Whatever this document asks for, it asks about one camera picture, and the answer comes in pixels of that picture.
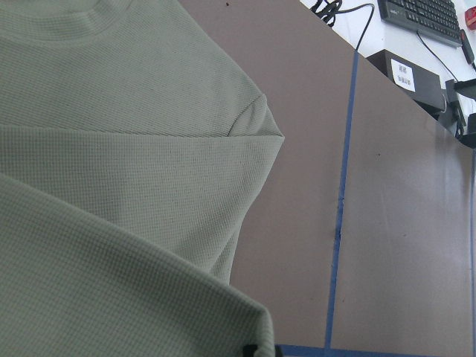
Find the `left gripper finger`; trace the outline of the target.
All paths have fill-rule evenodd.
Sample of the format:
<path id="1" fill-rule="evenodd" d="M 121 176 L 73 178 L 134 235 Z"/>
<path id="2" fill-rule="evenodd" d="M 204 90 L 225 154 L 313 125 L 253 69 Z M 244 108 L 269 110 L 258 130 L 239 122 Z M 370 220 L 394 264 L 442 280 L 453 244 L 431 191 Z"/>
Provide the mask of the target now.
<path id="1" fill-rule="evenodd" d="M 254 354 L 258 350 L 256 344 L 247 344 L 242 348 L 242 357 L 254 357 Z"/>

